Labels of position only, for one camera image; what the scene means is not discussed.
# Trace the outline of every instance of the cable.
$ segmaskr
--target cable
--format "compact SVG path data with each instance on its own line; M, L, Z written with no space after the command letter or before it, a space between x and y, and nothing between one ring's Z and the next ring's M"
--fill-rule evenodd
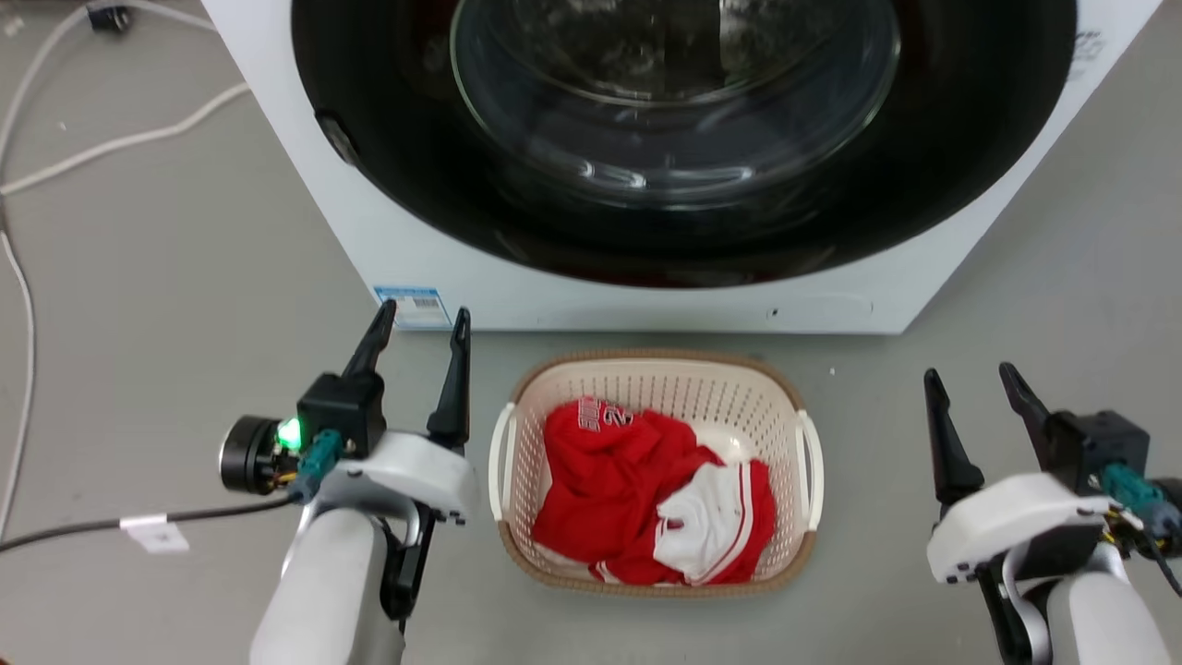
M154 14L158 14L164 18L169 18L187 25L191 25L202 30L208 30L216 32L216 27L204 19L186 14L184 12L178 12L170 7L162 7L152 2L147 2L144 0L104 0L100 2L93 2L90 6L93 8L110 7L113 5L122 5L126 7L134 7ZM87 17L86 7L78 7L73 12L66 15L38 47L37 53L33 56L33 60L28 64L25 70L25 74L21 77L20 83L17 85L17 92L12 97L12 102L8 104L8 110L5 113L4 122L0 123L0 180L4 177L5 158L8 152L8 144L12 139L13 128L17 125L17 119L20 116L20 110L25 104L25 97L28 96L28 90L37 78L38 72L40 72L41 66L45 65L45 60L50 52L61 41L61 38L70 32L71 28L83 22ZM89 157L87 159L78 161L74 164L66 165L61 168L65 171L78 163L89 161L99 156L99 152ZM37 377L37 319L33 315L33 294L28 287L28 279L25 276L25 270L20 266L20 261L17 259L17 252L12 246L12 239L8 235L8 221L5 215L5 200L4 193L0 193L0 240L2 240L5 255L8 257L8 262L12 265L13 272L17 274L17 281L20 283L21 295L25 301L25 317L26 317L26 328L27 328L27 364L26 364L26 376L25 376L25 399L21 404L20 422L17 426L17 444L13 448L12 464L8 469L8 482L5 489L4 503L0 504L0 542L4 542L5 529L8 526L8 517L12 514L12 503L17 496L17 485L20 478L20 468L25 457L25 448L28 441L28 422L33 412L33 389L34 378Z
M4 541L5 527L8 526L8 516L12 514L12 500L17 495L17 481L20 476L21 459L25 457L25 443L28 442L28 417L33 411L33 378L37 377L37 324L33 317L33 293L28 289L28 279L25 270L17 260L17 253L12 248L8 232L0 223L0 242L4 242L4 253L12 263L12 270L17 274L17 282L20 285L21 295L25 299L25 399L20 405L20 424L17 426L17 446L12 451L12 463L8 467L7 490L4 496L4 506L0 508L0 542Z
M1169 582L1174 593L1182 596L1182 583L1178 583L1178 579L1174 576L1174 571L1170 569L1170 565L1165 562L1165 556L1162 554L1161 548L1157 547L1157 542L1148 534L1145 534L1145 548L1149 549L1149 554L1154 556L1154 561L1157 562L1157 567L1162 569L1162 575L1165 576L1165 581Z
M234 517L238 515L251 515L253 513L262 513L265 510L274 510L277 508L282 508L285 506L291 506L296 502L294 496L286 496L281 500L268 501L264 503L252 503L246 506L239 506L233 508L215 508L210 510L189 510L182 513L168 513L164 515L165 522L195 522L197 520L216 520L219 517ZM87 534L90 532L106 532L110 529L119 529L124 520L138 520L141 517L125 517L125 519L113 519L113 520L98 520L96 522L83 522L80 524L69 524L66 527L56 527L53 529L45 529L44 532L35 532L28 534L27 536L20 536L13 539L8 542L0 543L0 554L17 549L22 546L28 546L33 543L39 543L41 541L47 541L50 539L56 539L58 536L70 536L73 534Z
M203 106L197 109L193 115L190 115L189 117L184 118L183 120L174 125L162 126L160 129L154 129L151 131L143 131L139 133L134 133L131 136L124 136L123 138L115 138L112 141L108 141L106 143L102 143L99 145L95 145L89 150L78 152L72 157L61 159L60 162L51 167L46 167L43 168L41 170L38 170L37 172L26 175L20 180L15 180L6 184L0 184L0 196L11 196L18 191L24 191L25 189L28 189L31 187L40 184L41 182L45 182L46 180L57 177L63 172L66 172L67 170L77 168L86 162L97 159L98 157L109 155L117 150L123 150L126 148L131 148L134 145L139 145L141 143L149 143L151 141L160 141L161 138L170 138L173 136L184 133L186 131L196 126L201 120L209 117L209 115L216 111L217 109L225 106L229 102L236 99L238 97L241 97L242 94L249 91L251 87L247 84L239 83L238 85L234 85L233 87L226 90L221 94L214 97L213 99L207 102Z

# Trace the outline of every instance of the gray floor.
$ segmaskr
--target gray floor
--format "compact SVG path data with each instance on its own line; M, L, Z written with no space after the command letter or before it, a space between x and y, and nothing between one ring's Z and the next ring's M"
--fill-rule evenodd
M34 5L19 8L24 31L0 34L5 103L61 11ZM1156 436L1152 470L1182 476L1178 34L1182 0L1168 0L901 338L478 335L468 454L481 475L495 415L534 364L598 347L723 350L767 360L806 397L824 441L825 517L812 561L782 593L678 604L543 588L511 563L486 513L437 532L407 661L996 663L979 594L937 586L926 567L935 502L921 376L941 371L991 480L1034 469L998 384L1001 360L1051 406L1130 417ZM122 43L79 31L38 85L8 172L174 123L236 80L209 34L150 18ZM215 471L227 426L241 413L290 413L317 373L344 363L372 312L251 99L9 204L41 345L14 535L242 501ZM24 348L4 268L4 461ZM447 358L437 335L391 345L381 370L392 426L424 423L437 385L415 378L442 380ZM296 517L187 527L182 556L149 556L116 534L5 555L0 654L18 665L243 663ZM1182 600L1149 565L1131 574L1182 657Z

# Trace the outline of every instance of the beige plastic basket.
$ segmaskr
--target beige plastic basket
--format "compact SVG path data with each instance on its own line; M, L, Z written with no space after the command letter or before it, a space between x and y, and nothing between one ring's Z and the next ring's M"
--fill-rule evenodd
M751 582L610 585L533 542L533 521L551 484L543 426L556 408L583 396L688 423L726 462L758 457L767 463L775 534ZM545 585L632 596L733 596L780 588L799 574L820 521L824 476L817 430L797 390L774 370L720 354L605 351L556 359L521 380L493 431L488 501L509 558Z

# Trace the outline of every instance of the teal connector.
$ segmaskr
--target teal connector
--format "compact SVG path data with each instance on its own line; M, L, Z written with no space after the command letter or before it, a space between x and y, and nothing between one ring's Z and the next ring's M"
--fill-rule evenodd
M299 461L299 475L287 485L287 493L296 503L307 506L320 491L320 483L332 471L345 454L345 442L340 432L325 430L316 436L312 446Z
M1165 494L1123 464L1110 464L1100 475L1100 489L1145 523L1145 533L1164 539L1182 528L1182 513Z

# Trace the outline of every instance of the washing machine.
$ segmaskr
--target washing machine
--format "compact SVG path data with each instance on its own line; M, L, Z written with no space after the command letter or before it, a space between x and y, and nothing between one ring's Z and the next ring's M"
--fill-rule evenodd
M400 327L847 334L915 319L1158 4L204 0Z

